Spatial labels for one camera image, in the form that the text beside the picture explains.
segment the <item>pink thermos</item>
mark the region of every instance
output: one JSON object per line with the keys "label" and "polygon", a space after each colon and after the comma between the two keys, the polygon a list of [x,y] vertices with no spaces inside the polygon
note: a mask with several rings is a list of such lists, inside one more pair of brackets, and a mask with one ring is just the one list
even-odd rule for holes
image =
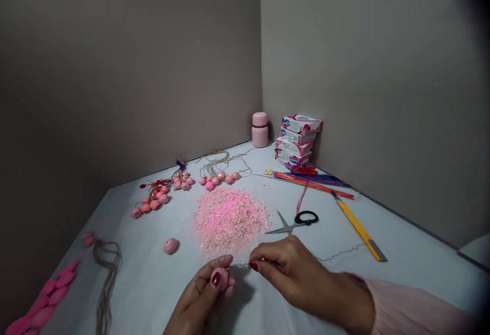
{"label": "pink thermos", "polygon": [[252,144],[255,147],[266,147],[268,141],[267,114],[264,112],[254,113],[252,116]]}

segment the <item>pile of pink flakes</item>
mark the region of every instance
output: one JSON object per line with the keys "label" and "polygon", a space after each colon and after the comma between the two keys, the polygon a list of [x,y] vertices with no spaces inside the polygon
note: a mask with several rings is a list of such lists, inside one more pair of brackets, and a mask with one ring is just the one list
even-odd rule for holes
{"label": "pile of pink flakes", "polygon": [[206,256],[243,252],[269,230],[265,207],[247,192],[217,188],[199,199],[194,231]]}

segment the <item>red nail polish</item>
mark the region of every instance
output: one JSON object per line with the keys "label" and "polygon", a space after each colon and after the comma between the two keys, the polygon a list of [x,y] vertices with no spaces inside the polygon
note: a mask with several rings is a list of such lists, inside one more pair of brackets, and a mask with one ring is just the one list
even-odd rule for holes
{"label": "red nail polish", "polygon": [[250,262],[250,263],[249,263],[249,266],[250,266],[252,269],[254,269],[255,271],[259,271],[259,267],[257,266],[257,264],[256,264],[254,261]]}
{"label": "red nail polish", "polygon": [[219,285],[219,280],[221,279],[221,276],[219,273],[214,274],[213,279],[211,280],[214,286]]}

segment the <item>left hand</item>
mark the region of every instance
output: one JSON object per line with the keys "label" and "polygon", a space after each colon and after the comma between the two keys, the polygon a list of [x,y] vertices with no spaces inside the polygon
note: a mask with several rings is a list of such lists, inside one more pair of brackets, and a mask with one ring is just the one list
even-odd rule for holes
{"label": "left hand", "polygon": [[198,335],[213,330],[225,299],[235,291],[236,279],[229,272],[228,287],[220,293],[219,283],[224,278],[219,273],[211,278],[211,273],[218,267],[229,268],[232,261],[232,255],[224,255],[198,271],[184,289],[163,335]]}

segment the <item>stacked boxes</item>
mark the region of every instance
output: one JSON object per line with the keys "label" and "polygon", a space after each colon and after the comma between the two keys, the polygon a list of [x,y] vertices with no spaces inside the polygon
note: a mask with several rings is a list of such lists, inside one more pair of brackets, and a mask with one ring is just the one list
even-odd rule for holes
{"label": "stacked boxes", "polygon": [[322,123],[299,114],[284,117],[276,140],[276,160],[292,173],[303,167],[311,158],[313,142],[322,130]]}

